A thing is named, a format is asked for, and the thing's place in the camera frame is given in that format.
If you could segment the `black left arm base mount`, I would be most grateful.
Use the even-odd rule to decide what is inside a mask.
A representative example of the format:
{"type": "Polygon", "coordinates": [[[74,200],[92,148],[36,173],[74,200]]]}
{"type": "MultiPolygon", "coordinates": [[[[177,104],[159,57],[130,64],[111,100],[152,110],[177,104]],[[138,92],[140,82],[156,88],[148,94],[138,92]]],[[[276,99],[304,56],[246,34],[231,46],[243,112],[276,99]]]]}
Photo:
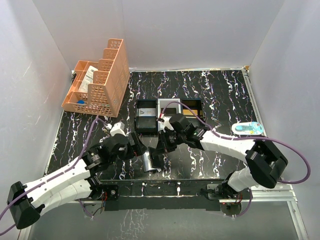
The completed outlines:
{"type": "Polygon", "coordinates": [[[104,184],[102,186],[101,200],[106,201],[117,201],[119,198],[119,186],[116,184],[104,184]]]}

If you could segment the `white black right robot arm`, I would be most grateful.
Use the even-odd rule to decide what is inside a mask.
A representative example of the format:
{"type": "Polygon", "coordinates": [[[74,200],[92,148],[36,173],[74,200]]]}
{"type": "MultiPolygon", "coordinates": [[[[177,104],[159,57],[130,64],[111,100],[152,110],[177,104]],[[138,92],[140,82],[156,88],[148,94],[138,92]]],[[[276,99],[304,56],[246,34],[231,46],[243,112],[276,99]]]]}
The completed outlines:
{"type": "Polygon", "coordinates": [[[160,122],[164,129],[158,132],[157,146],[148,149],[147,159],[153,168],[160,169],[160,156],[175,151],[180,144],[202,151],[225,154],[246,163],[246,168],[230,173],[215,188],[202,188],[200,192],[207,199],[231,199],[241,191],[256,185],[273,189],[288,165],[287,158],[270,140],[217,136],[208,127],[194,126],[181,113],[161,119],[160,122]]]}

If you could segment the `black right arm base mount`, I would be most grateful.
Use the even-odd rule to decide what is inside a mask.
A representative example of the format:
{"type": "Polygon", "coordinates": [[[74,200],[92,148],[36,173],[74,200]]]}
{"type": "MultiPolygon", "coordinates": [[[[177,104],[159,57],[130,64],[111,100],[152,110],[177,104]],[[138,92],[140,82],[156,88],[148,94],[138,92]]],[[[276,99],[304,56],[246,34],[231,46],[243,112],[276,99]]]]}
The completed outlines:
{"type": "Polygon", "coordinates": [[[227,183],[221,183],[209,188],[201,188],[199,195],[205,197],[207,200],[232,200],[232,204],[239,204],[244,199],[244,191],[236,191],[227,183]]]}

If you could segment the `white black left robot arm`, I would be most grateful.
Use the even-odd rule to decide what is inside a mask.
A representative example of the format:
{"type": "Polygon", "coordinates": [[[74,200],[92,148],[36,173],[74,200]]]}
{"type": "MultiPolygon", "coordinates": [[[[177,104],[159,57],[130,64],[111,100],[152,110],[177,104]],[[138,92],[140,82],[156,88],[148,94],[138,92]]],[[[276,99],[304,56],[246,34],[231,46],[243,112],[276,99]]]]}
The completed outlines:
{"type": "Polygon", "coordinates": [[[37,222],[48,211],[70,201],[97,194],[101,183],[97,173],[116,161],[142,156],[148,148],[136,133],[120,133],[88,148],[66,166],[32,182],[10,186],[7,206],[14,227],[21,230],[37,222]]]}

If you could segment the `black leather card holder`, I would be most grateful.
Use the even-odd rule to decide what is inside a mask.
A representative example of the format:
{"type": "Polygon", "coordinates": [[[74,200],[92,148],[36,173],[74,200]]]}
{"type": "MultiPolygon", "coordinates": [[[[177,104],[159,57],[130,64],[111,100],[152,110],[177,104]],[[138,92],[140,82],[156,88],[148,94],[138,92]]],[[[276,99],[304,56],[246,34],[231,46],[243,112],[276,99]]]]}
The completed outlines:
{"type": "Polygon", "coordinates": [[[159,169],[153,168],[151,166],[151,159],[150,159],[149,150],[142,155],[142,163],[143,163],[143,170],[145,173],[147,173],[147,172],[161,172],[163,170],[163,169],[159,170],[159,169]]]}

